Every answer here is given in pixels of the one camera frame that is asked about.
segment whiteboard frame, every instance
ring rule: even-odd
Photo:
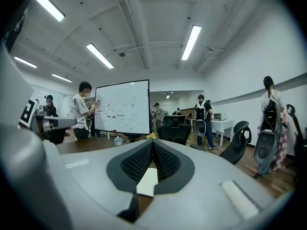
[[[149,120],[149,134],[151,134],[152,131],[152,115],[150,112],[150,90],[149,90],[149,79],[144,79],[144,80],[136,80],[136,81],[128,81],[128,82],[121,82],[121,83],[115,83],[115,84],[109,84],[109,85],[105,85],[105,86],[101,86],[101,87],[97,87],[96,91],[95,91],[95,101],[96,101],[96,93],[97,93],[97,89],[103,88],[103,87],[108,87],[108,86],[113,86],[113,85],[119,85],[119,84],[124,84],[124,83],[131,83],[131,82],[143,82],[143,81],[148,81],[148,89],[147,89],[147,96],[148,96],[148,120]],[[127,132],[120,132],[120,131],[114,131],[114,130],[104,130],[104,129],[97,129],[97,130],[101,130],[101,131],[106,131],[106,132],[113,132],[113,133],[122,133],[122,134],[134,134],[134,135],[149,135],[149,134],[141,134],[141,133],[127,133]]]

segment sneaker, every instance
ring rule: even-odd
[[[209,150],[217,150],[217,146],[209,147]]]

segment ceiling light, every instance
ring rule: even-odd
[[[65,15],[56,8],[49,0],[36,0],[42,5],[51,15],[56,18],[59,22],[63,20]]]
[[[108,60],[98,51],[98,49],[93,45],[89,44],[86,46],[98,59],[100,59],[108,68],[114,68],[113,65],[108,62]]]
[[[21,59],[21,58],[19,58],[19,57],[17,57],[17,56],[15,56],[15,59],[16,59],[16,60],[18,60],[18,61],[20,61],[20,62],[22,62],[22,63],[24,63],[24,64],[26,64],[26,65],[28,65],[28,66],[31,66],[31,67],[37,68],[37,66],[36,66],[36,65],[34,65],[34,64],[32,64],[32,63],[30,63],[30,62],[28,62],[28,61],[24,60],[24,59]]]
[[[193,26],[192,28],[192,32],[190,35],[190,38],[188,40],[188,44],[186,46],[186,49],[184,50],[183,56],[181,60],[187,60],[189,58],[189,55],[194,47],[194,44],[196,42],[196,39],[198,37],[198,35],[201,32],[201,27],[200,26]]]
[[[62,79],[62,80],[65,80],[65,81],[67,81],[67,82],[72,82],[71,80],[69,80],[69,79],[66,79],[66,78],[64,78],[64,77],[61,77],[61,76],[59,76],[59,75],[57,75],[57,74],[52,74],[52,76],[53,77],[57,77],[57,78],[59,78],[59,79]]]

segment wooden floor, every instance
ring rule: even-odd
[[[220,147],[220,137],[213,136],[214,144],[217,146],[217,150],[208,151],[210,153],[219,155],[222,153],[230,144],[228,139],[223,140],[223,146]],[[187,141],[187,146],[190,144],[197,144],[197,134],[195,132],[190,133],[190,136]],[[208,148],[207,138],[202,138],[202,144],[205,148]],[[286,168],[285,165],[291,163],[292,161],[289,159],[284,159],[283,166],[277,171],[273,172],[271,168],[268,173],[264,176],[258,177],[257,180],[262,186],[264,186],[268,192],[275,198],[279,197],[285,192],[292,191],[294,189],[293,177],[295,172],[291,168]],[[236,167],[241,169],[244,173],[250,176],[256,175],[258,165],[254,161],[254,149],[251,147],[247,147],[246,151],[241,158],[241,160],[236,164]]]

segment black cap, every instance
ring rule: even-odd
[[[45,96],[45,98],[46,99],[50,99],[50,100],[52,100],[53,101],[53,97],[52,97],[52,95],[50,94],[50,95],[48,95],[47,97]]]

